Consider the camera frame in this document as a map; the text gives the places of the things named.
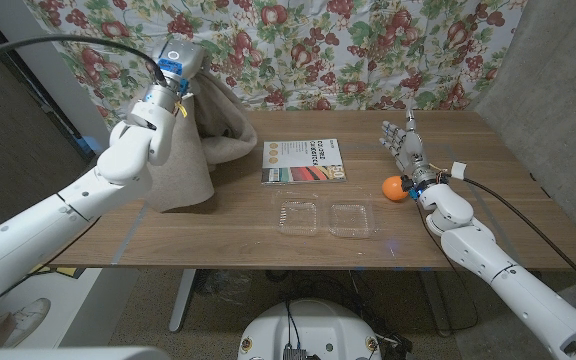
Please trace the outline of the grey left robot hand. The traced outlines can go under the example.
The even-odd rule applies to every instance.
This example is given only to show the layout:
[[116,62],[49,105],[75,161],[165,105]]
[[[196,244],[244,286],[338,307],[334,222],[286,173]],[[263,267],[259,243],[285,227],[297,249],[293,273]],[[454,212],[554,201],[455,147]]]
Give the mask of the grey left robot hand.
[[159,66],[164,81],[150,85],[142,101],[173,112],[175,104],[188,92],[191,79],[202,69],[206,51],[186,40],[169,39],[157,43],[151,58]]

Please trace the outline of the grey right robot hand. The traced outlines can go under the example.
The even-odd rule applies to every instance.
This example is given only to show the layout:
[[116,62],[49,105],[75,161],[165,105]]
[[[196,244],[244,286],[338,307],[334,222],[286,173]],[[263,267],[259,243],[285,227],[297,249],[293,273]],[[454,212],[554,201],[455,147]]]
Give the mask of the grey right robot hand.
[[379,142],[395,158],[397,167],[403,173],[403,190],[413,190],[419,196],[438,183],[438,172],[430,166],[422,139],[416,131],[414,112],[411,109],[406,111],[405,119],[404,127],[383,121]]

